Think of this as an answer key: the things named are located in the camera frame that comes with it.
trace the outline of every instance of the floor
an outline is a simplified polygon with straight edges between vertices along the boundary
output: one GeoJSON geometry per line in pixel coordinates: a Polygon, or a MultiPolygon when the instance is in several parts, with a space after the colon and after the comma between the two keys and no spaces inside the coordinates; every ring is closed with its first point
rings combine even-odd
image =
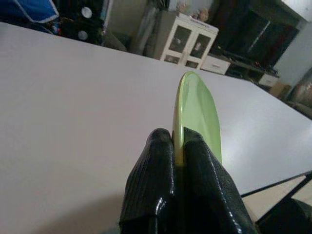
{"type": "MultiPolygon", "coordinates": [[[[243,198],[251,219],[256,222],[270,208],[272,208],[291,189],[300,183],[305,177],[299,177],[289,182],[274,186],[267,190],[243,198]]],[[[312,181],[303,187],[293,198],[312,206],[312,181]]]]}

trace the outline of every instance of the blue cloth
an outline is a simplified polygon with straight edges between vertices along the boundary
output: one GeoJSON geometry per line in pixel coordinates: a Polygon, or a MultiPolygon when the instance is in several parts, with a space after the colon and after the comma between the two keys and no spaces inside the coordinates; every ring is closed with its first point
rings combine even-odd
{"type": "Polygon", "coordinates": [[[0,14],[24,17],[39,23],[46,23],[59,16],[52,0],[0,0],[0,14]]]}

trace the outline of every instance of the light green plastic plate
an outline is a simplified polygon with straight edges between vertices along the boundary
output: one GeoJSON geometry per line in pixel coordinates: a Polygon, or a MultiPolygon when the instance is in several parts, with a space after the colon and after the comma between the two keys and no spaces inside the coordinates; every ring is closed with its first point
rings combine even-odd
{"type": "Polygon", "coordinates": [[[183,128],[200,133],[214,156],[222,162],[220,125],[214,99],[203,80],[194,72],[182,77],[175,100],[175,164],[183,167],[183,128]]]}

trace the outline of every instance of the white table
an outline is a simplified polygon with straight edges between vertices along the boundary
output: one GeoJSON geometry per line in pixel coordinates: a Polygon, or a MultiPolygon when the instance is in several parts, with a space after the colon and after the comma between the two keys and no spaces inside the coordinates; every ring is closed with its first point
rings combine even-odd
{"type": "MultiPolygon", "coordinates": [[[[0,233],[116,223],[148,134],[172,129],[188,68],[0,23],[0,233]]],[[[255,85],[197,71],[241,194],[312,169],[312,122],[255,85]]]]}

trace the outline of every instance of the cabinet drawer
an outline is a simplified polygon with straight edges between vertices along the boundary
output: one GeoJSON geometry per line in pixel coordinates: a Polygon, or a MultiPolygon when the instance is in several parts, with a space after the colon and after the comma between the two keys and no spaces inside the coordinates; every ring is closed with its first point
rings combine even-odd
{"type": "Polygon", "coordinates": [[[219,74],[225,74],[230,66],[230,63],[211,56],[207,56],[201,65],[202,70],[207,70],[219,74]]]}
{"type": "Polygon", "coordinates": [[[269,86],[269,87],[273,87],[277,81],[278,81],[277,77],[270,76],[268,74],[264,74],[262,76],[261,80],[259,81],[259,84],[269,86]]]}

